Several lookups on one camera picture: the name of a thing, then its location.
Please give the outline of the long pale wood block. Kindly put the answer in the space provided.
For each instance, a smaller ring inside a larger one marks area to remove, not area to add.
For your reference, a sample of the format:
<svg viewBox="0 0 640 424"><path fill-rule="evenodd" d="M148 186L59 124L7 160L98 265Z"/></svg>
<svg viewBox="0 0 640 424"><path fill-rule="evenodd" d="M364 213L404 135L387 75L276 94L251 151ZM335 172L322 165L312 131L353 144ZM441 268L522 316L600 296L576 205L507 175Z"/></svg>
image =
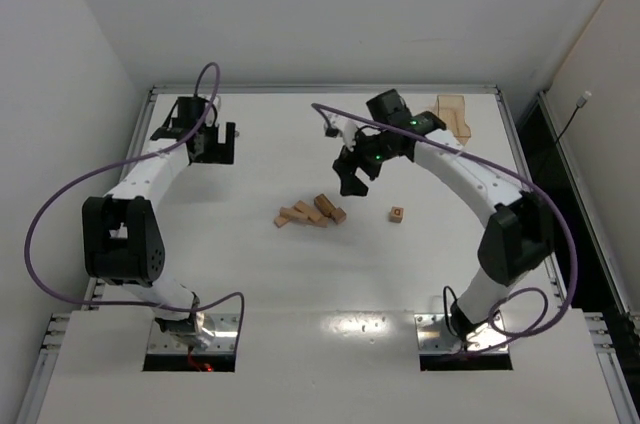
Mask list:
<svg viewBox="0 0 640 424"><path fill-rule="evenodd" d="M316 223L318 221L317 218L313 218L310 215L294 208L281 207L279 210L279 213L282 217L288 218L290 220L312 222L312 223Z"/></svg>

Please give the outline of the dark grained wood block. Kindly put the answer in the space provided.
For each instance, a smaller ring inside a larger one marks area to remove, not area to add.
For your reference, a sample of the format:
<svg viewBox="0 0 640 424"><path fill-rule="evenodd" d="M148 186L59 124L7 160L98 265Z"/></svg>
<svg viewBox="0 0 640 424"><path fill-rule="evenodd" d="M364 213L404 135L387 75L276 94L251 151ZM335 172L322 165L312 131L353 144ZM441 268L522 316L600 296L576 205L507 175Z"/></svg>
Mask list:
<svg viewBox="0 0 640 424"><path fill-rule="evenodd" d="M336 210L336 206L324 194L314 197L314 205L326 217L331 217Z"/></svg>

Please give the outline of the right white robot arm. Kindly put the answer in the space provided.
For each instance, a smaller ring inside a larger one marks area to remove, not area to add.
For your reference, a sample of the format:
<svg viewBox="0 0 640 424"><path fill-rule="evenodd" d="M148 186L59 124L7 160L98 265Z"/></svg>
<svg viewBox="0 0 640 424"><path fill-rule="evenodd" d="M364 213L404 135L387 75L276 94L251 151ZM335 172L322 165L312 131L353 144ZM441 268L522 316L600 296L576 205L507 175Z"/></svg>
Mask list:
<svg viewBox="0 0 640 424"><path fill-rule="evenodd" d="M513 287L553 251L553 213L534 193L494 174L487 166L461 156L463 149L446 123L431 111L411 112L394 89L367 103L375 133L353 120L329 113L326 136L343 147L332 168L343 196L364 197L362 170L375 180L384 162L405 157L429 171L456 194L484 228L477 257L479 269L467 289L449 306L449 333L464 339L484 324Z"/></svg>

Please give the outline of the numbered wood cube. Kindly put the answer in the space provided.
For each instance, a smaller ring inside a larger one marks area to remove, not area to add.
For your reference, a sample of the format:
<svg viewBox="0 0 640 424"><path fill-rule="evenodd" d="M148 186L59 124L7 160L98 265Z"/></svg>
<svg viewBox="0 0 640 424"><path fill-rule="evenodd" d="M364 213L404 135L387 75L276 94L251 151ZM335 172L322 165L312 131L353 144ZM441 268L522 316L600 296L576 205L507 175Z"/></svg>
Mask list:
<svg viewBox="0 0 640 424"><path fill-rule="evenodd" d="M344 222L347 218L346 212L338 207L335 208L331 213L330 213L330 218L333 220L333 222L337 225L341 224L342 222Z"/></svg>

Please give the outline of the clear amber plastic bin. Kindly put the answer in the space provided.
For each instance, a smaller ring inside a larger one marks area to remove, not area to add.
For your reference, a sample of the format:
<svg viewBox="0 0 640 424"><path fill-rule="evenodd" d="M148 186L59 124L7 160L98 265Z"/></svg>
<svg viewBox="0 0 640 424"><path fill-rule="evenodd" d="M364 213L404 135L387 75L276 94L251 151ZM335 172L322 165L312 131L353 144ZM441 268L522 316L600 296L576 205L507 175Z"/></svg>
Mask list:
<svg viewBox="0 0 640 424"><path fill-rule="evenodd" d="M465 119L466 104L462 95L438 95L431 111L445 123L461 145L468 143L472 133Z"/></svg>

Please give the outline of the long light wood block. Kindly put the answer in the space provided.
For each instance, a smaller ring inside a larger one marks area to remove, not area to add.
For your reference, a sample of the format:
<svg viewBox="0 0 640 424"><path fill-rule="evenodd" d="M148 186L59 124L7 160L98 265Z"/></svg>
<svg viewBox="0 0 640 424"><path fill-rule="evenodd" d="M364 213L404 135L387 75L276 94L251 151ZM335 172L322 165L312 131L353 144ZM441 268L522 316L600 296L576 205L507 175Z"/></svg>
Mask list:
<svg viewBox="0 0 640 424"><path fill-rule="evenodd" d="M292 221L292 218L287 216L287 215L282 215L279 214L275 219L274 219L274 224L278 227L281 228L284 225L288 224L289 222Z"/></svg>

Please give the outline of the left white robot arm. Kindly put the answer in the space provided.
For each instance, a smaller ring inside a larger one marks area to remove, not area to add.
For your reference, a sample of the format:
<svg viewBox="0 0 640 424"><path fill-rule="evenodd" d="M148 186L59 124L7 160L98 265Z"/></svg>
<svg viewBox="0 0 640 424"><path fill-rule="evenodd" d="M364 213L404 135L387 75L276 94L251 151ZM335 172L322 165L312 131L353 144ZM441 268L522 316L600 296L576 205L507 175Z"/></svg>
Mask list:
<svg viewBox="0 0 640 424"><path fill-rule="evenodd" d="M82 206L87 273L150 303L160 331L198 351L213 343L214 321L197 294L166 271L156 209L188 166L233 164L236 125L219 126L220 107L218 97L178 97L125 178Z"/></svg>

